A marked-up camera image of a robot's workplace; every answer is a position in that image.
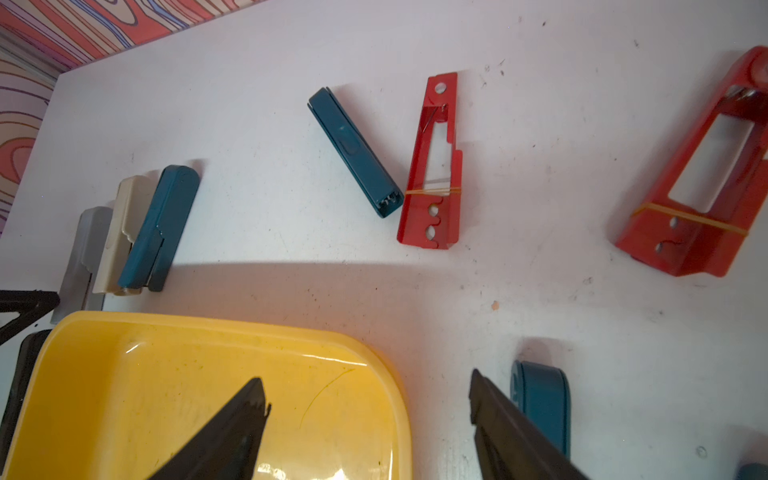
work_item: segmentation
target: rectangular cutout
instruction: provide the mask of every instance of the rectangular cutout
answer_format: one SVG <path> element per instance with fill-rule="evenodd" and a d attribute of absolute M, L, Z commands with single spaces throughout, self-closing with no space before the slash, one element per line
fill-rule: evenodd
<path fill-rule="evenodd" d="M 425 190 L 451 187 L 451 153 L 452 145 L 448 143 L 448 122 L 435 122 L 424 175 Z"/>
<path fill-rule="evenodd" d="M 719 114 L 677 178 L 669 198 L 705 214 L 720 194 L 755 124 Z"/>

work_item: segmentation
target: black plastic piece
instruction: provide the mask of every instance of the black plastic piece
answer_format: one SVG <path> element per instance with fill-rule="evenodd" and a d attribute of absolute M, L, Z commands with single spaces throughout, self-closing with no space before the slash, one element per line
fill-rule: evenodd
<path fill-rule="evenodd" d="M 477 369 L 469 404 L 484 480 L 587 480 Z"/>
<path fill-rule="evenodd" d="M 736 480 L 768 480 L 768 465 L 750 463 L 739 468 Z"/>
<path fill-rule="evenodd" d="M 57 305 L 56 292 L 0 290 L 0 312 L 19 313 L 18 317 L 0 327 L 0 345 L 40 320 Z"/>
<path fill-rule="evenodd" d="M 150 480 L 250 480 L 271 409 L 249 380 Z"/>
<path fill-rule="evenodd" d="M 381 218 L 397 210 L 405 197 L 376 154 L 349 119 L 330 88 L 324 87 L 310 98 L 312 111 L 328 139 L 362 188 L 362 192 Z"/>
<path fill-rule="evenodd" d="M 5 412 L 2 415 L 2 422 L 0 422 L 0 472 L 5 468 L 5 460 L 8 457 L 8 450 L 11 448 L 11 440 L 16 430 L 18 416 L 22 412 L 22 404 L 27 394 L 32 370 L 35 368 L 40 349 L 43 348 L 45 339 L 48 338 L 50 332 L 51 330 L 40 330 L 27 335 L 18 349 L 16 371 L 13 374 L 11 391 L 8 393 L 8 403 L 5 404 Z"/>

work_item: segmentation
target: colorful striped wallpaper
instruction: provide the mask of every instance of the colorful striped wallpaper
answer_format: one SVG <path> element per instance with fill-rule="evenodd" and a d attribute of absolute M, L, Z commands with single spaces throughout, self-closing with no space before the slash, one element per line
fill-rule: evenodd
<path fill-rule="evenodd" d="M 259 0 L 0 0 L 0 25 L 74 68 Z"/>
<path fill-rule="evenodd" d="M 53 90 L 0 59 L 0 234 Z"/>

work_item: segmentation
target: hole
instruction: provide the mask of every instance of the hole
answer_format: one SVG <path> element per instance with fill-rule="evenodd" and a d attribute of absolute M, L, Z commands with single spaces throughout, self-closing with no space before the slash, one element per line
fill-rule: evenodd
<path fill-rule="evenodd" d="M 754 126 L 742 118 L 717 115 L 670 190 L 669 198 L 701 213 L 710 211 Z"/>

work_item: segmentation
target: teal stapler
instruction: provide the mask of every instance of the teal stapler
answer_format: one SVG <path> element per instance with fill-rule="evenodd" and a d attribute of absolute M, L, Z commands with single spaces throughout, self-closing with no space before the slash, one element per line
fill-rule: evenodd
<path fill-rule="evenodd" d="M 160 292 L 187 224 L 200 175 L 189 167 L 165 167 L 139 230 L 136 243 L 118 279 L 122 288 L 143 286 Z"/>
<path fill-rule="evenodd" d="M 562 370 L 515 361 L 511 400 L 565 458 L 570 457 L 571 389 Z"/>

